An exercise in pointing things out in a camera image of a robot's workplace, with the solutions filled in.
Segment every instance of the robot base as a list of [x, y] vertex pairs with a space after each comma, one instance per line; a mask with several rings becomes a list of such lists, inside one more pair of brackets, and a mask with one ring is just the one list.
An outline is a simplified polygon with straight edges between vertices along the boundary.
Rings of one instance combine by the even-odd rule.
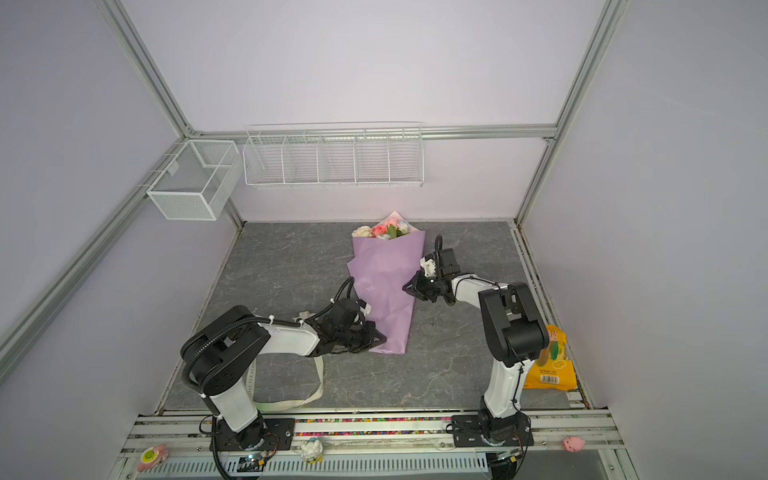
[[[277, 444], [278, 450], [290, 450], [296, 419], [266, 419], [265, 423], [264, 442], [254, 450], [271, 451], [275, 448], [275, 438], [272, 435], [267, 435], [267, 433], [277, 435], [279, 439]], [[237, 439], [235, 439], [235, 434], [232, 433], [230, 426], [224, 420], [219, 420], [217, 423], [216, 450], [219, 452], [244, 452]]]
[[533, 445], [531, 429], [525, 421], [520, 421], [518, 415], [515, 414], [506, 419], [494, 419], [495, 425], [492, 425], [494, 438], [489, 442], [486, 442], [480, 433], [483, 428], [478, 415], [454, 415], [451, 420], [458, 428], [453, 432], [453, 445], [457, 447], [531, 446]]

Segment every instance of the white wire basket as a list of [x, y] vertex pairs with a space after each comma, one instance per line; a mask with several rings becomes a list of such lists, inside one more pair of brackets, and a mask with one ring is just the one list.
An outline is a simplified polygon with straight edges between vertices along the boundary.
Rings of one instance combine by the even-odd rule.
[[256, 188], [420, 186], [422, 132], [420, 126], [259, 131], [243, 146], [243, 167], [246, 184]]
[[188, 140], [147, 189], [168, 220], [216, 220], [243, 175], [230, 140]]

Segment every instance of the yellow snack bag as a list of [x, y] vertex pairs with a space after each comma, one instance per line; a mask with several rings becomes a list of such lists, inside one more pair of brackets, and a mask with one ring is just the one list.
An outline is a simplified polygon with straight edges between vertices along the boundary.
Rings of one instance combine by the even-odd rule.
[[565, 354], [565, 333], [547, 325], [549, 346], [541, 351], [525, 378], [526, 389], [572, 390], [576, 388], [574, 364]]

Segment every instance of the white vent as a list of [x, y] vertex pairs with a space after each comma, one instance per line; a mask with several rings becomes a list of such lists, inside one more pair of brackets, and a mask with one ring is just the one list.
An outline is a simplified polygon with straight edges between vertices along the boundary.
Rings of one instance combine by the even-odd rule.
[[[224, 461], [233, 477], [257, 477], [261, 473], [238, 472], [239, 457]], [[266, 463], [264, 477], [325, 476], [354, 477], [365, 475], [417, 475], [424, 473], [485, 473], [485, 454], [445, 452], [423, 454], [324, 455], [322, 462], [305, 463], [298, 455], [278, 455]], [[147, 470], [142, 478], [219, 478], [210, 456], [171, 458], [163, 465]]]

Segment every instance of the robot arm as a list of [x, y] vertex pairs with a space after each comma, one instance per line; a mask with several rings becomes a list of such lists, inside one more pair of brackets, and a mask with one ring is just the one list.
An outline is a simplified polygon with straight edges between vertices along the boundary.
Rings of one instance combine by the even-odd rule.
[[[266, 424], [247, 392], [243, 374], [263, 353], [321, 356], [357, 353], [378, 346], [386, 337], [366, 320], [370, 308], [350, 298], [354, 279], [339, 288], [325, 309], [307, 319], [286, 321], [253, 315], [238, 305], [203, 328], [181, 348], [182, 380], [200, 393], [206, 406], [226, 422], [242, 450], [258, 448]], [[346, 298], [341, 292], [347, 286]]]
[[533, 295], [525, 283], [498, 283], [460, 273], [453, 250], [442, 248], [440, 235], [435, 252], [422, 258], [421, 264], [403, 291], [424, 301], [436, 302], [442, 296], [450, 306], [466, 302], [480, 309], [485, 341], [495, 361], [478, 423], [486, 444], [503, 444], [525, 420], [519, 406], [525, 377], [549, 345]]

